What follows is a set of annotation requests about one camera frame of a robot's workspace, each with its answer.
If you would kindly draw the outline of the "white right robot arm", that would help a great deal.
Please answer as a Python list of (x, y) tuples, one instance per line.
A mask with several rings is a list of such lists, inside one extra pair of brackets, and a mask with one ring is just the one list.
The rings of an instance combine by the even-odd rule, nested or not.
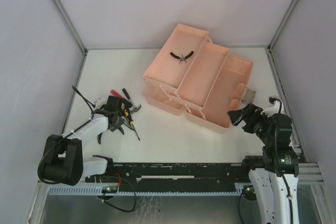
[(243, 131), (255, 134), (264, 145), (261, 156), (242, 160), (252, 186), (241, 196), (257, 200), (262, 223), (299, 223), (299, 161), (290, 146), (292, 119), (284, 114), (281, 100), (270, 98), (270, 104), (262, 109), (250, 103), (227, 113), (233, 126), (245, 122)]

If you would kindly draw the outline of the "yellow black screwdriver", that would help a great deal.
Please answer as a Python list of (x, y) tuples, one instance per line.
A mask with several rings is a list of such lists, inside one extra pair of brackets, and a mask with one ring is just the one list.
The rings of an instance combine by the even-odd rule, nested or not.
[(123, 112), (124, 112), (124, 115), (125, 115), (125, 117), (127, 118), (128, 122), (129, 122), (130, 126), (132, 127), (133, 131), (135, 132), (135, 134), (136, 134), (138, 140), (140, 141), (140, 137), (139, 137), (139, 135), (138, 135), (138, 133), (137, 133), (137, 131), (136, 131), (136, 129), (135, 129), (134, 121), (133, 121), (133, 119), (132, 119), (132, 116), (131, 116), (131, 113), (130, 113), (129, 108), (128, 108), (127, 106), (124, 106), (124, 107), (123, 107)]

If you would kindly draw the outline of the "beige tool box latch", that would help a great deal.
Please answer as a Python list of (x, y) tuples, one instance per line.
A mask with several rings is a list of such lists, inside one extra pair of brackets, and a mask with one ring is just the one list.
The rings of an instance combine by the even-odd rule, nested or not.
[(256, 96), (256, 91), (249, 88), (246, 89), (245, 95), (242, 98), (243, 104), (253, 103)]

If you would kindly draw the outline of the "black handled pliers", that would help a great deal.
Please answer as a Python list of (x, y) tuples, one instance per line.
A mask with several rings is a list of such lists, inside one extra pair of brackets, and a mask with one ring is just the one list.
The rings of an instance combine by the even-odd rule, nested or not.
[(193, 56), (193, 54), (194, 54), (194, 51), (191, 51), (191, 52), (190, 52), (189, 54), (187, 54), (187, 55), (180, 55), (180, 56), (178, 56), (178, 55), (176, 55), (175, 53), (170, 52), (170, 55), (171, 55), (174, 59), (177, 59), (177, 60), (179, 61), (179, 64), (181, 64), (182, 62), (187, 63), (187, 60), (188, 60), (191, 56)]

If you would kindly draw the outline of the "black needle nose pliers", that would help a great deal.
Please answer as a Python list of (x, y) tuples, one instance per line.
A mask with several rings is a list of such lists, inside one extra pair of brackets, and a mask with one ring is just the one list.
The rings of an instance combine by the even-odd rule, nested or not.
[[(123, 125), (133, 131), (133, 128), (129, 123), (124, 122)], [(124, 129), (121, 126), (118, 128), (118, 130), (122, 133), (122, 135), (124, 135)], [(97, 136), (97, 142), (98, 142), (99, 145), (101, 144), (101, 139), (102, 139), (102, 133), (100, 133)]]

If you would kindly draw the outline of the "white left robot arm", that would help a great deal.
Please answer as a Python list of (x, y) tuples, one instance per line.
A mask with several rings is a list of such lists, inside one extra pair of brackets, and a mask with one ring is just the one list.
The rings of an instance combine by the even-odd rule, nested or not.
[(104, 174), (112, 159), (101, 155), (83, 158), (83, 148), (105, 131), (121, 127), (122, 104), (122, 98), (110, 95), (79, 127), (67, 134), (50, 135), (37, 168), (38, 178), (45, 184), (74, 186), (82, 178)]

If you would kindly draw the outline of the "pink translucent tool box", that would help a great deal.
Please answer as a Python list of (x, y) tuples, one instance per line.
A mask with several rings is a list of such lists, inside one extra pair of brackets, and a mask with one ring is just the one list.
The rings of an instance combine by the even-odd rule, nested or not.
[(169, 92), (161, 86), (146, 83), (142, 94), (154, 107), (176, 116), (185, 113), (189, 121), (223, 134), (231, 126), (227, 112), (240, 107), (252, 68), (251, 60), (228, 54), (201, 109), (189, 108), (177, 91)]

